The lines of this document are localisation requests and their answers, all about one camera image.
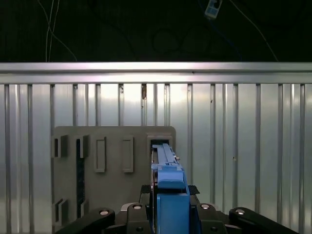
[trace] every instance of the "black cable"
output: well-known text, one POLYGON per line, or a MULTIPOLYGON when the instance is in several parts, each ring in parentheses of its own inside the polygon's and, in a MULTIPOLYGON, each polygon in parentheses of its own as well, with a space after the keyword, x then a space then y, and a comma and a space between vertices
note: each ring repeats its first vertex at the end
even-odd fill
POLYGON ((308 16, 308 14, 304 17, 301 18, 302 13, 304 12, 306 6, 307 6, 307 0, 302 0, 301 4, 300 4, 300 8, 298 10, 298 12, 296 13, 294 19, 291 20, 291 22, 285 23, 285 24, 274 24, 273 22, 264 22, 261 19, 259 19, 256 15, 256 13, 254 12, 254 10, 244 1, 244 0, 236 0, 236 2, 240 3, 241 5, 243 5, 251 14, 253 21, 262 27, 267 27, 267 28, 271 28, 274 30, 289 30, 292 29, 293 27, 295 27, 296 25, 298 25, 298 23, 302 22, 303 20, 305 20, 305 18, 308 16))
POLYGON ((193 54, 193 55, 197 55, 197 56, 202 56, 202 55, 207 55, 207 52, 208 50, 210 49, 211 47, 211 44, 212 44, 212 40, 208 40, 208 44, 206 46, 206 49, 202 52, 202 53, 199 53, 199 52, 192 52, 192 51, 187 51, 187 50, 184 50, 183 49, 183 45, 184 45, 184 42, 187 38, 187 36, 189 35, 189 33, 194 30, 196 27, 202 27, 204 28, 207 32, 210 33, 210 29, 209 27, 207 27, 206 25, 202 25, 202 24, 193 24, 191 25, 184 33, 184 35, 179 38, 179 36, 177 35, 177 33, 170 29, 170 28, 160 28, 160 29, 157 29, 151 36, 151 44, 152 44, 152 49, 159 53, 159 54, 163 54, 163 55, 167 55, 167 54, 170 54, 170 53, 174 53, 174 52, 180 52, 180 53, 186 53, 186 54, 193 54), (177 43, 177 46, 176 48, 174 49, 169 49, 167 51, 161 51, 159 49, 156 48, 156 38, 157 36, 160 34, 160 33, 168 33, 169 35, 171 35, 176 43, 177 43))
POLYGON ((130 52, 131 54, 133 55, 135 61, 137 61, 137 55, 135 53, 135 50, 133 48, 133 45, 131 44, 131 42, 129 41, 127 35, 120 29, 118 28, 116 25, 108 22, 108 21, 105 21, 104 19, 102 19, 95 11, 94 11, 94 8, 95 8, 95 1, 94 0, 87 0, 87 4, 91 10, 91 12, 93 13, 93 15, 100 21, 102 22, 104 25, 108 25, 110 26, 111 28, 114 28, 116 31, 118 31, 122 36, 123 38, 126 40, 128 46, 129 46, 129 49, 130 49, 130 52))

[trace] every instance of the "silver bolt head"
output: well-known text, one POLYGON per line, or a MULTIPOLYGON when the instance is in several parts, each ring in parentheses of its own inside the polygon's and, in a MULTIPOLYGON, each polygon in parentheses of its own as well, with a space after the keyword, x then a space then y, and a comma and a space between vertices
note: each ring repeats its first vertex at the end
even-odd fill
POLYGON ((207 204, 202 204, 202 205, 201 205, 201 208, 203 208, 204 210, 207 210, 207 209, 210 208, 210 206, 207 205, 207 204))
POLYGON ((238 209, 235 212, 238 213, 239 215, 244 215, 245 214, 245 212, 243 210, 241 210, 241 209, 238 209))
POLYGON ((109 212, 108 211, 101 211, 99 214, 100 215, 107 215, 109 212))

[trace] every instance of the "corrugated metal wall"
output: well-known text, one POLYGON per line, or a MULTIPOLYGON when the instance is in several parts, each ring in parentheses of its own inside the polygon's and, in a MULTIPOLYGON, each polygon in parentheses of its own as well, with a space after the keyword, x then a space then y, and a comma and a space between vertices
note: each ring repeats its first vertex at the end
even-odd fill
POLYGON ((174 126, 201 202, 312 229, 312 85, 0 85, 0 233, 50 233, 55 126, 174 126))

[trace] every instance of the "gray plastic board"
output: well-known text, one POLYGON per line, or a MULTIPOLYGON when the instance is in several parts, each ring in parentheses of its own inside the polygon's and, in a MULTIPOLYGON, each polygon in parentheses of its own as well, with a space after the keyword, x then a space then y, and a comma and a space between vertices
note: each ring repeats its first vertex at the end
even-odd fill
POLYGON ((88 211, 138 202, 151 183, 151 142, 175 150, 173 127, 57 127, 52 137, 53 224, 56 231, 88 211))

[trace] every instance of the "aluminum rail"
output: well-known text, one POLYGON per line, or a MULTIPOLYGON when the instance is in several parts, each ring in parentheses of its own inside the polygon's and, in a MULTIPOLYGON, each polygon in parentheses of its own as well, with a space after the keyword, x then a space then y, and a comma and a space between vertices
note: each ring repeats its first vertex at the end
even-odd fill
POLYGON ((76 62, 0 63, 0 73, 112 72, 312 72, 312 63, 274 62, 76 62))

